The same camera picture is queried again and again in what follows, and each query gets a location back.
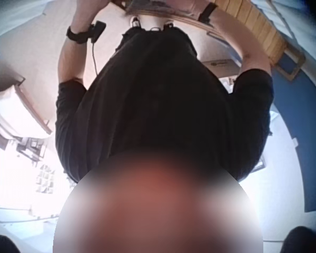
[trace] hand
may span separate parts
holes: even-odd
[[[96,16],[109,2],[110,0],[77,0],[76,11],[88,16]]]
[[[208,0],[165,0],[164,2],[174,9],[191,13],[197,18],[209,4]]]

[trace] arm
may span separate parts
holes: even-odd
[[[209,4],[208,0],[166,0],[166,2],[176,9],[192,13],[194,18],[199,18]],[[270,63],[261,44],[240,21],[217,7],[210,16],[210,23],[241,57],[240,73],[250,69],[260,69],[271,75]]]
[[[216,8],[210,23],[236,50],[242,59],[240,73],[250,69],[261,69],[271,75],[268,56],[254,34],[230,14]]]
[[[77,0],[77,9],[70,25],[73,33],[88,31],[91,23],[110,0]],[[59,83],[77,80],[83,83],[87,44],[77,44],[68,38],[64,42],[58,61]]]

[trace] white wall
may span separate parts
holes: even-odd
[[[316,230],[316,212],[304,213],[299,159],[282,117],[271,123],[271,131],[264,149],[266,168],[250,174],[241,186],[255,206],[263,240],[284,240],[297,226]],[[264,252],[279,249],[277,243],[264,244]]]

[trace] black watch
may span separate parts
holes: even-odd
[[[69,26],[67,30],[67,37],[71,41],[75,41],[77,44],[84,44],[84,43],[87,43],[88,39],[92,37],[93,29],[94,29],[94,25],[91,25],[88,31],[76,34],[72,32]]]
[[[208,25],[210,23],[210,16],[212,12],[217,8],[217,5],[214,3],[209,3],[203,13],[200,14],[198,21]]]

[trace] wire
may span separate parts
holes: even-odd
[[[93,43],[93,60],[94,60],[95,72],[96,72],[96,76],[97,76],[98,72],[97,72],[97,65],[96,65],[96,59],[95,59],[95,43]]]

